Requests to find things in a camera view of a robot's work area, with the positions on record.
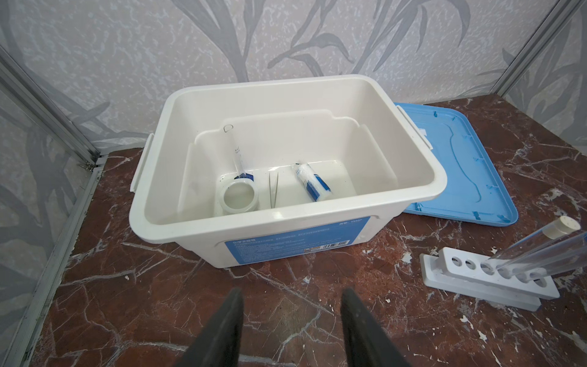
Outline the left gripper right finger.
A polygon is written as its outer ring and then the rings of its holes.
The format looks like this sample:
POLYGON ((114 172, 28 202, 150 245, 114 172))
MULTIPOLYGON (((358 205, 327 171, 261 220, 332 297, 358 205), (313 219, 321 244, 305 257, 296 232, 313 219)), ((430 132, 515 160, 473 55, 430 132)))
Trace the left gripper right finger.
POLYGON ((342 292, 340 312, 348 366, 410 366, 353 289, 342 292))

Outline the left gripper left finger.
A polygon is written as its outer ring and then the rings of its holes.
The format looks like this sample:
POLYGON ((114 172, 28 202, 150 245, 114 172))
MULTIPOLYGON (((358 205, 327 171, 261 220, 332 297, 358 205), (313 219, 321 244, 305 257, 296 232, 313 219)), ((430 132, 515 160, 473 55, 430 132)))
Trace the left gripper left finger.
POLYGON ((237 366, 243 317, 242 291, 234 288, 174 366, 237 366))

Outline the large white ceramic dish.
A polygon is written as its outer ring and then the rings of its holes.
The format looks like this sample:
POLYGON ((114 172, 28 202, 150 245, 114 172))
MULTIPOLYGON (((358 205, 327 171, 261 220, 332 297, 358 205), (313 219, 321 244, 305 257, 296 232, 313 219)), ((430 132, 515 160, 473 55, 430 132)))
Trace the large white ceramic dish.
POLYGON ((239 178, 224 186, 218 199, 225 215, 250 213, 258 209, 259 192, 253 180, 239 178))

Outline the white gauze roll blue label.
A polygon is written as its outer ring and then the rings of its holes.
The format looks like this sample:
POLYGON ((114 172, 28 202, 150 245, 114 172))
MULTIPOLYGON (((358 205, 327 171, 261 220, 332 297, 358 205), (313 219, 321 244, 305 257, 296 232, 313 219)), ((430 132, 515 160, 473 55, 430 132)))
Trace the white gauze roll blue label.
POLYGON ((309 164, 296 163, 293 167, 296 177, 314 202, 324 201, 332 196, 326 182, 309 164))

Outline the blue base small flask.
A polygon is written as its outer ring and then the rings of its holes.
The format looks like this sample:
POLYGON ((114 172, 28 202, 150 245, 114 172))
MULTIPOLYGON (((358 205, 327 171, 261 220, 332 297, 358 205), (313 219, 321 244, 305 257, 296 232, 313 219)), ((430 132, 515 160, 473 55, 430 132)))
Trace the blue base small flask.
POLYGON ((254 180, 254 176, 246 172, 242 162, 241 150, 238 146, 237 140, 235 139, 235 127, 232 124, 224 125, 223 132, 228 139, 229 146, 232 151, 232 158, 236 169, 236 177, 235 179, 249 179, 251 181, 254 180))

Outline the white plastic storage bin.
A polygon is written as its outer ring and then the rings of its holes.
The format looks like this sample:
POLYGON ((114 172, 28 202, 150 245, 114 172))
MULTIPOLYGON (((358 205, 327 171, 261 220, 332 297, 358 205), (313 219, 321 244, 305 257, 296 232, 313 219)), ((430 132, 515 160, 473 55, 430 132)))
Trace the white plastic storage bin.
POLYGON ((128 219, 147 243, 177 243, 230 268, 365 243, 447 181, 431 144, 369 77, 188 87, 168 97, 148 138, 128 219), (250 213, 225 215, 218 199, 237 175, 228 124, 259 192, 250 213), (314 202, 296 163, 309 164, 332 196, 314 202))

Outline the blue plastic bin lid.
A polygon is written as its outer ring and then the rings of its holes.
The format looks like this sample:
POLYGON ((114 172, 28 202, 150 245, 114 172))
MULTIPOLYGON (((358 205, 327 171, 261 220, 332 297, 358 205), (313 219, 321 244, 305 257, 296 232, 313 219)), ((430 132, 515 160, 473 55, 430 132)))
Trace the blue plastic bin lid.
POLYGON ((469 120, 448 108, 399 103, 432 145, 446 171, 446 189, 434 200, 412 203, 405 213, 504 227, 518 211, 469 120))

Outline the blue-capped test tube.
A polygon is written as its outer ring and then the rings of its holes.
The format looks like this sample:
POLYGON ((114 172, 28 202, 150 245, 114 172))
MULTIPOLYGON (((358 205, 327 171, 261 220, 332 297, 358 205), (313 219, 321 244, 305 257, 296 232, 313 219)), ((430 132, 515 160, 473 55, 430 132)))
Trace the blue-capped test tube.
POLYGON ((549 258, 566 254, 567 252, 572 252, 577 249, 586 249, 586 232, 582 232, 572 238, 513 261, 505 268, 500 269, 498 273, 505 278, 516 278, 516 274, 529 265, 536 265, 549 258))
POLYGON ((586 249, 577 249, 566 254, 549 258, 536 265, 529 265, 521 269, 516 278, 523 282, 534 281, 538 278, 558 275, 586 266, 586 249))

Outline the cork-stoppered glass test tube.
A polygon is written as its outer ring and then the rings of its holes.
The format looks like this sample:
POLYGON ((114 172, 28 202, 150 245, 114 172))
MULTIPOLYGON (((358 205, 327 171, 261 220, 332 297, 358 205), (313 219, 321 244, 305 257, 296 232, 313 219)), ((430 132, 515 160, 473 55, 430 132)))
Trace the cork-stoppered glass test tube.
POLYGON ((524 237, 507 249, 497 252, 482 263, 482 268, 490 274, 505 268, 513 261, 530 255, 555 243, 556 240, 581 229, 581 225, 573 218, 561 216, 543 226, 532 234, 524 237))

